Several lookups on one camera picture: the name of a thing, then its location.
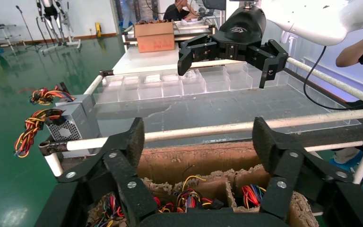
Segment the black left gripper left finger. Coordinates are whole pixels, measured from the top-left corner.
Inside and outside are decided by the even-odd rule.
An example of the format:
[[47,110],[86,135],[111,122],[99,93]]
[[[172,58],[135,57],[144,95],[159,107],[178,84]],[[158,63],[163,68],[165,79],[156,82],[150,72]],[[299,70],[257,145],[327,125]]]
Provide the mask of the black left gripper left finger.
[[56,225],[85,225],[88,206],[110,192],[132,226],[155,214],[156,202],[137,175],[144,142],[144,122],[138,117],[127,131],[109,136],[97,154],[61,176],[56,186]]

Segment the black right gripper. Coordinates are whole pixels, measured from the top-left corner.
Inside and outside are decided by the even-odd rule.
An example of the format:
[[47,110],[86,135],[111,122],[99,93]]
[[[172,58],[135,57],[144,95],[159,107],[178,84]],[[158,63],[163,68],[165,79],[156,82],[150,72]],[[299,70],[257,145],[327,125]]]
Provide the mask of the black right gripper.
[[261,70],[259,88],[274,80],[285,68],[288,53],[275,40],[261,44],[266,28],[266,16],[257,6],[239,7],[213,35],[198,35],[180,43],[177,72],[183,76],[193,62],[213,60],[247,60]]

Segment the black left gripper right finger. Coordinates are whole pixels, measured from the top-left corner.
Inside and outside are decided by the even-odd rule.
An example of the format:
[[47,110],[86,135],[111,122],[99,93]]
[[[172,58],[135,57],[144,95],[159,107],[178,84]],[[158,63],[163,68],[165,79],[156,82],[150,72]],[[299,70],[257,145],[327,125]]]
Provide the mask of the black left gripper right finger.
[[261,117],[254,121],[252,138],[271,174],[261,212],[285,221],[293,192],[299,192],[324,208],[327,221],[355,220],[355,185],[348,173],[311,155],[294,136],[271,130]]

